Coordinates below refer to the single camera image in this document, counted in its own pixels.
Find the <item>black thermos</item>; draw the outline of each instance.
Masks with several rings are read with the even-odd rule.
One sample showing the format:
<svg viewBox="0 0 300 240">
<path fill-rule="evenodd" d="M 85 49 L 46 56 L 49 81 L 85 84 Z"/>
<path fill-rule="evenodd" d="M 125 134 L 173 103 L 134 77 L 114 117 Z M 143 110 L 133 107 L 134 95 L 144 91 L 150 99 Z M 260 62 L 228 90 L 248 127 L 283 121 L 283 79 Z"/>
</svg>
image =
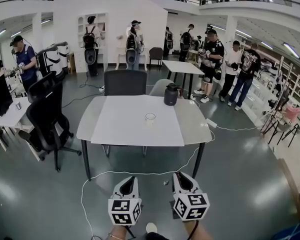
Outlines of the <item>black thermos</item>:
<svg viewBox="0 0 300 240">
<path fill-rule="evenodd" d="M 178 89 L 180 89 L 180 87 L 174 83 L 170 83 L 166 86 L 163 99 L 164 104 L 168 106 L 174 106 L 177 103 L 179 94 Z"/>
</svg>

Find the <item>desk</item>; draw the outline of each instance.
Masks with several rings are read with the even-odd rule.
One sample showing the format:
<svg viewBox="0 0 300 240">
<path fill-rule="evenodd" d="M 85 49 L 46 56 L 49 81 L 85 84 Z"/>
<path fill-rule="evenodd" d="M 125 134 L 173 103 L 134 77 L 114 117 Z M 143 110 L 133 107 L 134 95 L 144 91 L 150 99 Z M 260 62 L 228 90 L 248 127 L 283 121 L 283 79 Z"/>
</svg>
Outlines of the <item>desk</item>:
<svg viewBox="0 0 300 240">
<path fill-rule="evenodd" d="M 188 100 L 190 100 L 194 74 L 203 75 L 203 72 L 189 62 L 172 61 L 172 60 L 163 60 L 162 62 L 166 65 L 166 67 L 169 70 L 167 79 L 170 79 L 172 72 L 175 73 L 173 79 L 174 83 L 176 83 L 178 73 L 184 73 L 182 89 L 185 88 L 186 75 L 190 74 L 190 82 L 189 82 L 189 90 L 188 90 Z"/>
<path fill-rule="evenodd" d="M 126 57 L 126 47 L 117 47 L 116 48 L 116 67 L 115 70 L 118 70 L 120 65 L 120 55 Z M 147 62 L 149 61 L 149 49 L 144 48 L 143 52 L 140 54 L 140 56 L 144 56 L 144 70 L 147 71 Z"/>
<path fill-rule="evenodd" d="M 103 107 L 105 105 L 106 100 L 110 96 L 101 96 L 95 97 L 88 107 L 86 108 L 76 133 L 76 137 L 81 140 L 82 144 L 82 153 L 85 165 L 85 172 L 87 178 L 91 180 L 91 173 L 89 167 L 89 158 L 88 158 L 88 150 L 87 150 L 87 141 L 91 142 L 92 137 L 98 123 L 99 117 L 102 113 Z M 160 103 L 163 103 L 163 97 L 157 97 Z M 135 108 L 131 106 L 127 106 L 131 111 Z M 200 161 L 203 155 L 205 143 L 212 140 L 212 136 L 209 130 L 209 126 L 206 122 L 205 117 L 201 113 L 200 109 L 197 107 L 194 101 L 187 99 L 178 99 L 175 106 L 173 106 L 175 116 L 177 118 L 177 122 L 179 124 L 179 129 L 181 132 L 183 144 L 181 143 L 179 146 L 182 147 L 184 145 L 191 144 L 199 144 L 199 150 L 197 153 L 197 158 L 195 162 L 195 166 L 193 169 L 192 177 L 195 177 L 198 168 L 200 165 Z M 114 113 L 120 113 L 120 110 L 115 110 Z"/>
<path fill-rule="evenodd" d="M 31 130 L 32 125 L 23 125 L 21 123 L 23 117 L 26 116 L 27 108 L 30 106 L 30 102 L 28 101 L 27 97 L 20 97 L 20 98 L 13 98 L 14 102 L 20 102 L 21 109 L 18 110 L 16 106 L 12 103 L 9 107 L 9 109 L 6 111 L 6 113 L 3 116 L 0 116 L 0 126 L 1 127 L 9 127 L 9 128 L 17 128 L 21 130 Z M 7 151 L 6 146 L 0 139 L 0 144 L 4 151 Z M 40 158 L 37 154 L 37 152 L 29 145 L 32 153 L 36 157 L 38 161 L 40 161 Z"/>
</svg>

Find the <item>black office chair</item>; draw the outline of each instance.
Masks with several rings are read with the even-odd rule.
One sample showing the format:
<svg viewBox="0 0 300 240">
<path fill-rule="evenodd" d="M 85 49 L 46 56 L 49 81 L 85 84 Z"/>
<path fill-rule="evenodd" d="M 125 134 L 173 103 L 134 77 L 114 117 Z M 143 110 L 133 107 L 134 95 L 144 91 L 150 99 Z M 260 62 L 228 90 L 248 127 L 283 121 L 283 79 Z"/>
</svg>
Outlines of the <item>black office chair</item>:
<svg viewBox="0 0 300 240">
<path fill-rule="evenodd" d="M 58 82 L 55 76 L 56 72 L 52 71 L 31 85 L 27 92 L 28 101 L 33 103 L 36 99 L 47 96 L 51 92 L 51 88 Z"/>
<path fill-rule="evenodd" d="M 112 70 L 104 73 L 104 96 L 146 94 L 147 73 L 136 70 Z"/>
<path fill-rule="evenodd" d="M 19 135 L 25 139 L 37 152 L 42 150 L 49 153 L 54 151 L 54 166 L 57 172 L 58 167 L 58 151 L 65 150 L 82 154 L 79 150 L 64 147 L 68 137 L 74 134 L 69 132 L 69 121 L 62 114 L 62 83 L 59 82 L 51 88 L 51 92 L 44 97 L 37 98 L 26 110 L 26 116 L 33 124 L 34 129 L 31 133 L 20 131 Z M 58 136 L 56 123 L 60 125 L 63 132 Z"/>
</svg>

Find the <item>white paper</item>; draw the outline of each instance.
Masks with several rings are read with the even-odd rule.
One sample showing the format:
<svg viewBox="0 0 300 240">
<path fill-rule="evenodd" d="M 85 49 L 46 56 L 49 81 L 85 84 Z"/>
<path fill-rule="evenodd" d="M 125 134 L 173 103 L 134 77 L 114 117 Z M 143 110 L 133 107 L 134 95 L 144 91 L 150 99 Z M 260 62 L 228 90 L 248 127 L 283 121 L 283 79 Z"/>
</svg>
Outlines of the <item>white paper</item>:
<svg viewBox="0 0 300 240">
<path fill-rule="evenodd" d="M 155 114 L 153 125 L 146 114 Z M 163 97 L 108 96 L 95 126 L 91 143 L 127 146 L 183 147 L 184 140 L 173 106 Z"/>
</svg>

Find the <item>blue shirt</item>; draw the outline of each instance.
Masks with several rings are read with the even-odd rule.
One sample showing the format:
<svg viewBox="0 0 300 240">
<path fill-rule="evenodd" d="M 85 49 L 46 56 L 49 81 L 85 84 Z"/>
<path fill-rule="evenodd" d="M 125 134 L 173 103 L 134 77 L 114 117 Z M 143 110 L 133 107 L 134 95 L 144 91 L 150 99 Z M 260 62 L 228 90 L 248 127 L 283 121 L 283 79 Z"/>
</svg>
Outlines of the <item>blue shirt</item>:
<svg viewBox="0 0 300 240">
<path fill-rule="evenodd" d="M 34 49 L 31 46 L 28 46 L 26 51 L 26 45 L 23 46 L 23 50 L 21 52 L 16 52 L 16 63 L 19 65 L 20 63 L 24 63 L 24 65 L 28 65 L 31 62 L 31 59 L 36 56 Z M 29 68 L 21 74 L 22 81 L 29 80 L 36 76 L 36 67 Z"/>
</svg>

